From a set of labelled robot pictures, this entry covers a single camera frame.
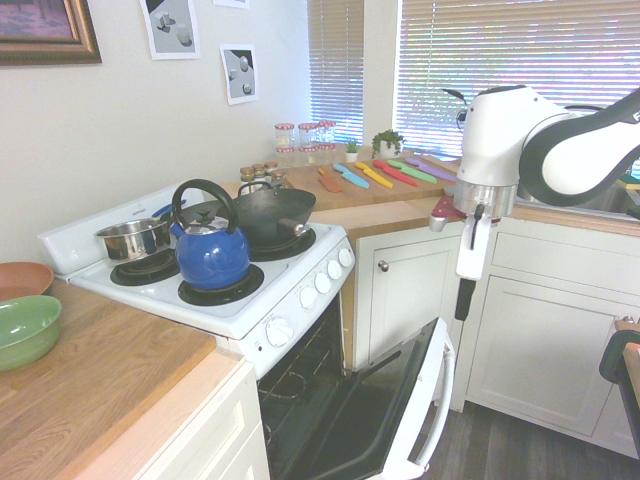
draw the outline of painting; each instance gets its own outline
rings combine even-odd
[[[0,65],[100,62],[87,0],[0,0]]]

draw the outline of pot handle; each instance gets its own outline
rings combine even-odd
[[[271,185],[269,182],[263,182],[262,180],[258,180],[257,182],[247,182],[238,189],[238,196],[242,195],[242,190],[248,187],[253,187],[254,185],[265,185],[269,187],[269,189],[273,188],[273,185]]]

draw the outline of stove knob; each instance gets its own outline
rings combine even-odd
[[[338,280],[342,276],[342,267],[335,260],[331,260],[329,265],[327,266],[327,271],[329,272],[329,276],[333,280]]]
[[[293,328],[284,318],[272,318],[267,322],[267,340],[274,347],[281,347],[293,338]]]
[[[327,293],[329,290],[331,290],[331,280],[329,280],[329,277],[327,277],[327,275],[324,273],[319,273],[318,275],[316,275],[314,283],[316,285],[316,289],[320,293]]]
[[[338,260],[340,260],[340,265],[345,268],[350,267],[353,264],[351,252],[346,248],[343,248],[338,252]]]
[[[300,305],[309,308],[318,298],[318,291],[315,288],[307,287],[300,292]]]

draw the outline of blue knife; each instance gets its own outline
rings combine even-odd
[[[354,185],[357,185],[362,188],[369,188],[369,182],[357,176],[355,173],[353,173],[344,165],[340,165],[339,163],[334,163],[333,169],[336,170],[337,172],[340,172],[342,174],[342,178],[344,178],[345,180],[348,180]]]

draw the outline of potted plant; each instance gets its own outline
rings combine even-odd
[[[371,158],[375,158],[376,155],[382,159],[399,157],[402,153],[403,140],[404,137],[392,129],[378,133],[373,137],[373,155]]]
[[[354,139],[346,143],[347,146],[347,162],[355,162],[358,160],[358,144]]]

